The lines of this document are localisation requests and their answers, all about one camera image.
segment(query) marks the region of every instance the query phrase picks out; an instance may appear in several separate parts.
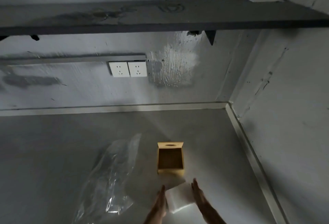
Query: transparent plastic bag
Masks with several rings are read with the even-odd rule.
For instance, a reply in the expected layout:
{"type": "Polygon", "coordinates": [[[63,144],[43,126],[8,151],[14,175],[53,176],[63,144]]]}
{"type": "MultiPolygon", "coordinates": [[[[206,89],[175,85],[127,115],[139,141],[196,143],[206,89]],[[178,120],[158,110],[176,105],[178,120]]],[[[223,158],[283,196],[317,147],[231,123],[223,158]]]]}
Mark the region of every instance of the transparent plastic bag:
{"type": "Polygon", "coordinates": [[[133,204],[125,185],[135,165],[140,138],[141,134],[136,134],[131,140],[116,140],[106,149],[82,189],[73,224],[99,223],[133,204]]]}

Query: floor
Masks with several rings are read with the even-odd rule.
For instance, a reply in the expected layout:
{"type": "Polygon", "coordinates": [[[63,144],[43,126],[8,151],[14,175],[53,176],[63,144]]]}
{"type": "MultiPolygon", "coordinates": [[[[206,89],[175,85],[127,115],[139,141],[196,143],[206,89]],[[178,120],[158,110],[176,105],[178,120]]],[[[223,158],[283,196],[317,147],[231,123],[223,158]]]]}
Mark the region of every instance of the floor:
{"type": "MultiPolygon", "coordinates": [[[[184,180],[199,181],[228,223],[274,224],[224,109],[0,117],[0,221],[68,223],[97,156],[112,141],[141,133],[126,185],[134,204],[113,223],[143,223],[156,192],[180,180],[158,176],[157,142],[183,141],[184,180]]],[[[167,223],[204,223],[195,205],[167,223]]]]}

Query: white power socket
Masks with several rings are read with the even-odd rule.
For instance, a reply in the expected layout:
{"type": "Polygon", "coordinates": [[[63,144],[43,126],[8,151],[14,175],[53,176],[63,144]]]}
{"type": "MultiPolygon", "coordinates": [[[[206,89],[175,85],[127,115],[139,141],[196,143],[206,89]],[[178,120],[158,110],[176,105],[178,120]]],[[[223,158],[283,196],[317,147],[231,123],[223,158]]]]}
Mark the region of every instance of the white power socket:
{"type": "Polygon", "coordinates": [[[127,62],[109,62],[114,77],[130,77],[127,62]]]}
{"type": "Polygon", "coordinates": [[[131,77],[147,77],[146,61],[128,62],[131,77]]]}

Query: wooden box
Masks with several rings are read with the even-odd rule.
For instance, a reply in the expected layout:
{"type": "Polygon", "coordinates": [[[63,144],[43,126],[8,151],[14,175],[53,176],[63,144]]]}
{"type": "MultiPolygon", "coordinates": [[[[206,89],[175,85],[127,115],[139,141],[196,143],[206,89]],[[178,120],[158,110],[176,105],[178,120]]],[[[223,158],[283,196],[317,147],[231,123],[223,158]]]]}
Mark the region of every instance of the wooden box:
{"type": "Polygon", "coordinates": [[[184,174],[183,142],[158,142],[158,174],[184,174]]]}

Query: white baseboard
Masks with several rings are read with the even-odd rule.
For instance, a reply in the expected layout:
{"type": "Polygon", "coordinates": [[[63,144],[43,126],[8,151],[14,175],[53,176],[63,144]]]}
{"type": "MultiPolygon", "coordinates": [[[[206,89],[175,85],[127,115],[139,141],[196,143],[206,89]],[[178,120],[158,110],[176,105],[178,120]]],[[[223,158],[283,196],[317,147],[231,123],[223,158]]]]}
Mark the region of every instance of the white baseboard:
{"type": "Polygon", "coordinates": [[[245,131],[243,130],[240,122],[236,118],[235,113],[233,112],[233,109],[231,105],[228,103],[226,105],[226,112],[231,119],[233,128],[241,142],[241,145],[247,155],[247,158],[249,160],[249,163],[251,165],[251,168],[254,171],[254,174],[258,180],[259,186],[261,187],[261,191],[264,194],[264,197],[269,205],[269,208],[273,214],[273,217],[277,224],[289,224],[288,220],[286,218],[286,215],[283,212],[283,209],[276,197],[276,194],[272,188],[272,186],[269,183],[269,180],[265,174],[265,171],[260,163],[260,161],[257,158],[257,155],[251,146],[247,135],[245,134],[245,131]]]}
{"type": "Polygon", "coordinates": [[[0,117],[130,112],[130,111],[224,109],[226,104],[227,102],[170,103],[170,104],[113,105],[113,106],[94,106],[94,107],[11,109],[11,110],[0,110],[0,117]]]}

